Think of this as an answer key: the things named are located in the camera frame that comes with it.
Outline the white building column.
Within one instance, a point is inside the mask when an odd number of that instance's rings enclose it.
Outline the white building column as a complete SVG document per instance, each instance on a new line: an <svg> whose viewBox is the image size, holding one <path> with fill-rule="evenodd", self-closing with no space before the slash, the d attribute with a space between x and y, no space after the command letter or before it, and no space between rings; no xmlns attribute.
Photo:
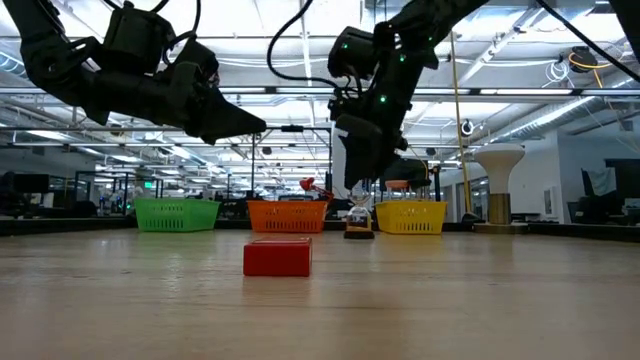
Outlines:
<svg viewBox="0 0 640 360"><path fill-rule="evenodd" d="M336 198L347 199L349 190L344 186L346 149L341 140L341 137L346 135L346 132L338 129L336 125L333 125L331 135L332 191Z"/></svg>

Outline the black hourglass orange sand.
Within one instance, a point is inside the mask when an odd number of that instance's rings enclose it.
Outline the black hourglass orange sand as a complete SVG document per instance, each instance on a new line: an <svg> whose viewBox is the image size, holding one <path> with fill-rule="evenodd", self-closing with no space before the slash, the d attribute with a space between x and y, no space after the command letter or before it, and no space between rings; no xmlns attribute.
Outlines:
<svg viewBox="0 0 640 360"><path fill-rule="evenodd" d="M353 206L346 215L344 238L350 240L372 240L372 216L369 210L371 198L370 181L359 181L349 193Z"/></svg>

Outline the black computer monitor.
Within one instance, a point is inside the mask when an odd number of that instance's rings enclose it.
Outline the black computer monitor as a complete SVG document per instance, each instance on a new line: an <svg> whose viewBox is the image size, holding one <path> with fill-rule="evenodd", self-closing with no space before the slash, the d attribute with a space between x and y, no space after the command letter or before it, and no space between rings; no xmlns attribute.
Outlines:
<svg viewBox="0 0 640 360"><path fill-rule="evenodd" d="M614 170L618 199L640 199L640 159L606 159L605 166Z"/></svg>
<svg viewBox="0 0 640 360"><path fill-rule="evenodd" d="M415 159L400 158L394 161L380 178L381 189L386 191L386 183L396 180L406 181L412 190L431 185L427 168L420 160Z"/></svg>

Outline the black metal table frame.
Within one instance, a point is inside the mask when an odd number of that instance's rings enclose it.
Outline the black metal table frame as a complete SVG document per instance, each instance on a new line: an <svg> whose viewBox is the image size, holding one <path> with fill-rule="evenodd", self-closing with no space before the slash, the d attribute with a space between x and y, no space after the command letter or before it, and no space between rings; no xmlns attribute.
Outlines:
<svg viewBox="0 0 640 360"><path fill-rule="evenodd" d="M85 219L4 219L0 220L0 237L136 228L137 221L127 217ZM534 234L585 238L603 241L640 243L640 227L614 225L516 223L511 227L490 224L444 223L444 232L486 234Z"/></svg>

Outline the red eraser block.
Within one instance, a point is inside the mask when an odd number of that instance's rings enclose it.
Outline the red eraser block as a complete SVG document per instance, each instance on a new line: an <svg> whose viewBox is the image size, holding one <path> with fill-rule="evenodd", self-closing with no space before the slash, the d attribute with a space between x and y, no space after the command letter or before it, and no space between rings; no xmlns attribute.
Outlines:
<svg viewBox="0 0 640 360"><path fill-rule="evenodd" d="M312 267L312 239L263 238L243 249L245 276L309 277Z"/></svg>

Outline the red desk lamp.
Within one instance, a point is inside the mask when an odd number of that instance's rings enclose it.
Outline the red desk lamp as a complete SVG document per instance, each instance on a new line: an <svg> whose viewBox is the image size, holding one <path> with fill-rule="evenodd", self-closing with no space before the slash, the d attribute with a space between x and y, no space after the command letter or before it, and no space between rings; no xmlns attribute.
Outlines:
<svg viewBox="0 0 640 360"><path fill-rule="evenodd" d="M334 194L331 191L318 187L314 182L315 179L313 177L308 177L301 179L299 185L306 192L315 192L320 201L330 202L334 199Z"/></svg>

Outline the green plastic basket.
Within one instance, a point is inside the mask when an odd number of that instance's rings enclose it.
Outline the green plastic basket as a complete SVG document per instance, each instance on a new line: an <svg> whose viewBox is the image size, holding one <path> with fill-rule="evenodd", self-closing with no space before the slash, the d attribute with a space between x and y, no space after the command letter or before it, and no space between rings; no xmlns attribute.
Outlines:
<svg viewBox="0 0 640 360"><path fill-rule="evenodd" d="M212 230L219 202L189 198L137 198L135 212L143 232L196 232Z"/></svg>

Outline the yellow plastic basket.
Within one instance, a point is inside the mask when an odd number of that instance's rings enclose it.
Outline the yellow plastic basket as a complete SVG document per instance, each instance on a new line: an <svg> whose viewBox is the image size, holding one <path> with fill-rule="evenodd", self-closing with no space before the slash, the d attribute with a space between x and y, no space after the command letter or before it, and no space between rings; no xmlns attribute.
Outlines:
<svg viewBox="0 0 640 360"><path fill-rule="evenodd" d="M438 235L446 217L446 202L394 200L375 205L381 231L399 235Z"/></svg>

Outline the black metal stand frame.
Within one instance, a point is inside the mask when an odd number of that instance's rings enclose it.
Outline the black metal stand frame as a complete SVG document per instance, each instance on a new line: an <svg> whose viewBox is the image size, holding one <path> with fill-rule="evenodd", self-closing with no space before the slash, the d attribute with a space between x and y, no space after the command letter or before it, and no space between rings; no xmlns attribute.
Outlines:
<svg viewBox="0 0 640 360"><path fill-rule="evenodd" d="M268 126L250 136L250 192L266 187L273 197L285 193L313 195L299 181L313 177L314 184L332 188L332 130L304 125Z"/></svg>

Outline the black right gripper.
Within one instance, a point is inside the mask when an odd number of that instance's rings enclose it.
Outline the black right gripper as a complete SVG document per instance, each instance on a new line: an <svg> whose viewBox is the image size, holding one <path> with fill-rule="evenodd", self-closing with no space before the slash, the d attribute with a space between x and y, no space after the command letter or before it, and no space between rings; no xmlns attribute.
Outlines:
<svg viewBox="0 0 640 360"><path fill-rule="evenodd" d="M436 39L408 30L387 33L374 38L377 65L373 76L366 80L367 89L356 88L354 96L347 89L336 90L329 102L330 118L336 127L347 133L340 136L345 147L344 186L353 189L361 180L379 177L382 133L394 134L382 146L382 167L388 168L406 149L406 139L399 128L411 110L411 99L424 68L436 69ZM360 86L364 79L354 76Z"/></svg>

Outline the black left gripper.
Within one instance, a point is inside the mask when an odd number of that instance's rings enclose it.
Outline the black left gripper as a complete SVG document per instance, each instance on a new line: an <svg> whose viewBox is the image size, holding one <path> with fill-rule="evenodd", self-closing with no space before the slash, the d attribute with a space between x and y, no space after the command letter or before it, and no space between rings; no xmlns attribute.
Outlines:
<svg viewBox="0 0 640 360"><path fill-rule="evenodd" d="M228 102L214 87L218 70L214 52L190 39L175 60L153 75L100 71L82 108L101 125L116 112L179 127L210 145L263 132L262 119Z"/></svg>

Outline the white mushroom lamp brass base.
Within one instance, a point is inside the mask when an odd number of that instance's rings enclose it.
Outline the white mushroom lamp brass base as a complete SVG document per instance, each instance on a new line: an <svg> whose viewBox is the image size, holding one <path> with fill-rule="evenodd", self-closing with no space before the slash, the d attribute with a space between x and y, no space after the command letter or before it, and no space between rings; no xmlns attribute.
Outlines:
<svg viewBox="0 0 640 360"><path fill-rule="evenodd" d="M489 181L488 222L476 224L476 232L515 235L526 231L525 225L514 225L512 222L509 193L511 172L524 155L522 146L508 143L492 143L474 153L475 161L485 170Z"/></svg>

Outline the orange plastic basket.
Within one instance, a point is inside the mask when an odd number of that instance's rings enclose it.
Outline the orange plastic basket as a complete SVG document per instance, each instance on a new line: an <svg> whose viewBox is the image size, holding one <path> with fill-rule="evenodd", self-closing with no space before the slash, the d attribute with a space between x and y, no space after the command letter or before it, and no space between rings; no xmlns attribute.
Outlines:
<svg viewBox="0 0 640 360"><path fill-rule="evenodd" d="M320 233L326 201L249 200L251 227L259 233Z"/></svg>

